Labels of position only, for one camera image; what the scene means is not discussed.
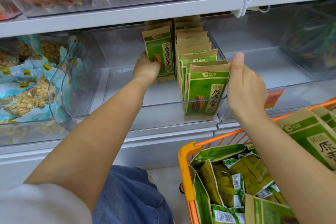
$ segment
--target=orange shopping cart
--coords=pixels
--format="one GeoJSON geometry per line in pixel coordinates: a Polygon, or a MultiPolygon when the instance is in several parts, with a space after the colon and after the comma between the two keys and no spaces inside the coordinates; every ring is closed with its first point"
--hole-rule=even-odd
{"type": "MultiPolygon", "coordinates": [[[[333,98],[332,100],[328,102],[309,107],[309,109],[313,110],[319,106],[323,106],[323,107],[328,107],[328,106],[334,107],[335,106],[336,107],[336,98],[333,98]]],[[[277,121],[288,115],[290,115],[290,113],[283,115],[283,116],[273,118],[273,120],[277,121]]],[[[199,153],[203,147],[207,149],[211,146],[212,143],[216,141],[219,141],[219,143],[218,144],[216,143],[215,146],[220,146],[225,139],[229,139],[229,142],[226,145],[230,145],[233,141],[235,141],[234,143],[236,144],[237,143],[243,143],[243,144],[250,143],[250,139],[247,137],[247,135],[244,133],[244,130],[241,128],[241,129],[226,133],[224,135],[220,135],[220,136],[205,140],[200,143],[196,143],[196,142],[189,143],[183,146],[179,150],[178,161],[180,164],[180,169],[181,169],[181,174],[182,174],[181,186],[183,186],[183,192],[185,194],[185,199],[187,201],[187,209],[188,209],[189,219],[190,219],[191,224],[199,224],[199,220],[198,220],[198,215],[196,211],[195,193],[194,193],[194,188],[193,188],[193,184],[191,181],[190,171],[188,168],[188,162],[193,158],[195,154],[199,153]]]]}

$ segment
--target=white shelf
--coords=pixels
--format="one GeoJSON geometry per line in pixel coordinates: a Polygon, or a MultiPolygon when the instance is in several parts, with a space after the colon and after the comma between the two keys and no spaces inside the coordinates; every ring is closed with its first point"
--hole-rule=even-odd
{"type": "Polygon", "coordinates": [[[0,38],[241,10],[244,0],[189,0],[0,23],[0,38]]]}

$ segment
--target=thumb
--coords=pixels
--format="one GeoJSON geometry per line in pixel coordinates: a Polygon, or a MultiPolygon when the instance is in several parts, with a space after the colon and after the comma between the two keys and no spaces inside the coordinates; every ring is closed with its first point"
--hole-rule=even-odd
{"type": "Polygon", "coordinates": [[[231,63],[230,81],[243,85],[244,53],[237,52],[231,63]]]}

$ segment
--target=hand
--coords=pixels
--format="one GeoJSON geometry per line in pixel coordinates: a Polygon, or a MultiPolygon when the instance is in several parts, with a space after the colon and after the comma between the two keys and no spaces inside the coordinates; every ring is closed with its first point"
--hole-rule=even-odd
{"type": "Polygon", "coordinates": [[[141,54],[134,66],[133,79],[144,82],[149,87],[157,78],[160,71],[160,64],[157,61],[151,62],[146,52],[141,54]]]}
{"type": "Polygon", "coordinates": [[[244,54],[233,57],[227,91],[227,103],[237,121],[266,115],[266,86],[263,79],[244,65],[244,54]]]}

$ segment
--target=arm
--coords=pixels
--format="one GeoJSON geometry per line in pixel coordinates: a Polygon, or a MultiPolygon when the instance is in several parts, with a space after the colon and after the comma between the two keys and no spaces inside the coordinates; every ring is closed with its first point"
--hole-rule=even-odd
{"type": "Polygon", "coordinates": [[[24,183],[57,184],[93,212],[111,165],[142,107],[160,65],[141,55],[133,80],[83,120],[29,175],[24,183]]]}
{"type": "Polygon", "coordinates": [[[302,224],[333,223],[336,175],[282,131],[264,111],[263,79],[237,53],[232,63],[228,102],[281,193],[302,224]]]}

